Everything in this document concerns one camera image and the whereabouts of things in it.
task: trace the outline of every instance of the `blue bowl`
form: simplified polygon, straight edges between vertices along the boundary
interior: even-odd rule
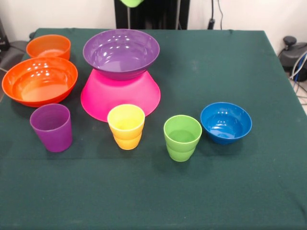
[[[252,127],[249,114],[241,107],[227,102],[213,103],[204,108],[201,124],[209,137],[221,145],[243,138]]]

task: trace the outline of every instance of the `purple bowl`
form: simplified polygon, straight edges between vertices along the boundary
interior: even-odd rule
[[[130,29],[107,30],[84,45],[84,59],[94,69],[115,80],[128,80],[145,72],[160,52],[150,35]]]

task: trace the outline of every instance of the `green cup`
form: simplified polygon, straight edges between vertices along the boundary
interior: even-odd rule
[[[177,115],[164,124],[164,137],[169,156],[178,162],[187,161],[201,138],[200,123],[191,116]]]

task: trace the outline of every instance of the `orange bowl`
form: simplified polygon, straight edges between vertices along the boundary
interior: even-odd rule
[[[3,77],[6,95],[21,104],[40,107],[58,103],[72,91],[77,68],[59,57],[35,57],[11,68]]]
[[[32,58],[60,57],[69,60],[71,55],[71,42],[67,37],[49,34],[30,41],[26,51]]]

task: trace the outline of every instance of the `table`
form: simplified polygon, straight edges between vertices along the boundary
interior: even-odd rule
[[[73,145],[47,152],[29,125],[34,108],[0,103],[0,228],[307,228],[307,117],[262,31],[148,30],[161,52],[149,72],[161,89],[137,149],[119,149],[107,123],[82,108],[91,68],[82,57],[97,29],[38,29],[71,40],[78,82],[62,103]],[[246,109],[252,131],[228,146],[203,133],[191,159],[169,158],[163,124],[199,120],[227,101]]]

